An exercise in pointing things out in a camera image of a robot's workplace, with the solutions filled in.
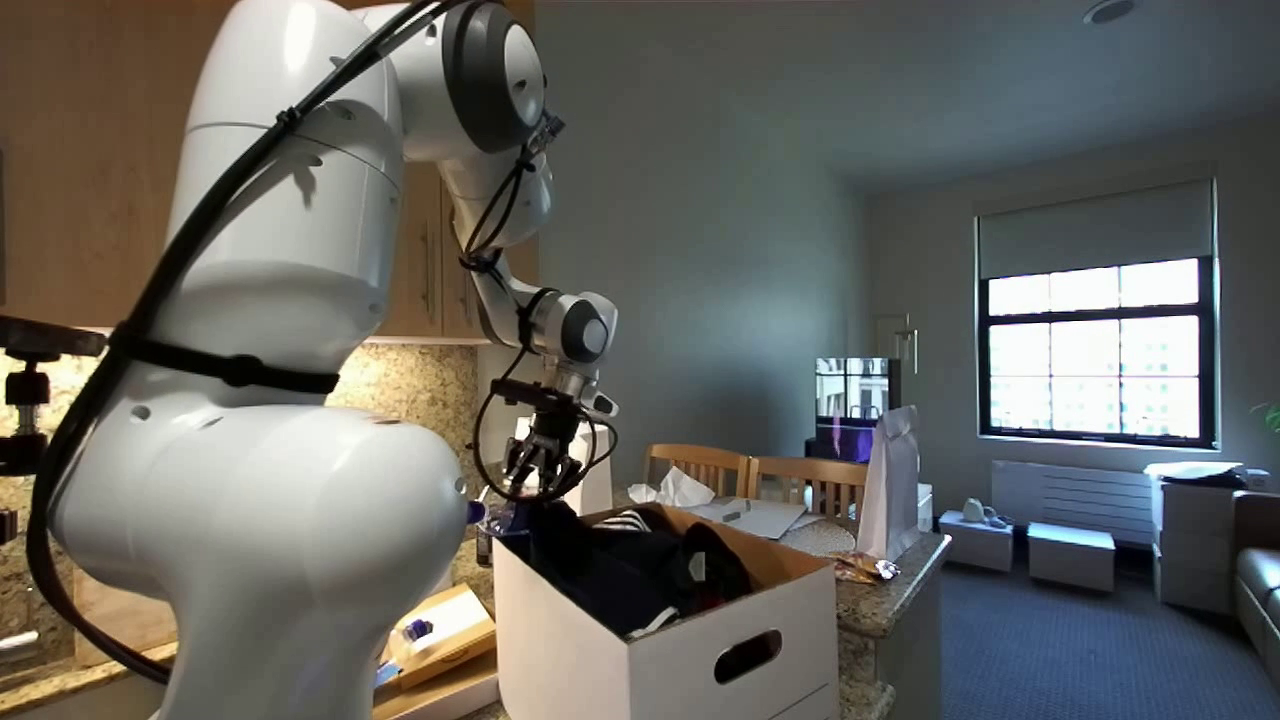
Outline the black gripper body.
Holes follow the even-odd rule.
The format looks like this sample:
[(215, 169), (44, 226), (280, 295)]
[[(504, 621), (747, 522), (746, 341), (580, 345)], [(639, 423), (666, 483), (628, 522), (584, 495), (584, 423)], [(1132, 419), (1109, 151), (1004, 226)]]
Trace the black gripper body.
[(537, 402), (532, 410), (532, 429), (530, 429), (530, 452), (537, 462), (565, 462), (568, 460), (568, 447), (576, 440), (576, 429), (580, 429), (584, 410), (576, 398), (551, 393)]

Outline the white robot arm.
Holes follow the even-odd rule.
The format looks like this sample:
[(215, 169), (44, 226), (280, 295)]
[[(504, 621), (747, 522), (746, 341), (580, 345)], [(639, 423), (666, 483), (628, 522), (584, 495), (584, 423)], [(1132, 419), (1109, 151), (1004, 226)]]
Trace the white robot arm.
[(548, 216), (548, 73), (499, 0), (235, 0), (203, 61), (172, 241), (38, 470), (27, 559), (156, 596), (175, 658), (156, 720), (369, 720), (377, 652), (444, 577), (463, 470), (430, 429), (346, 410), (338, 372), (390, 310), (403, 169), (461, 210), (489, 330), (555, 376), (516, 480), (580, 480), (617, 309), (507, 271)]

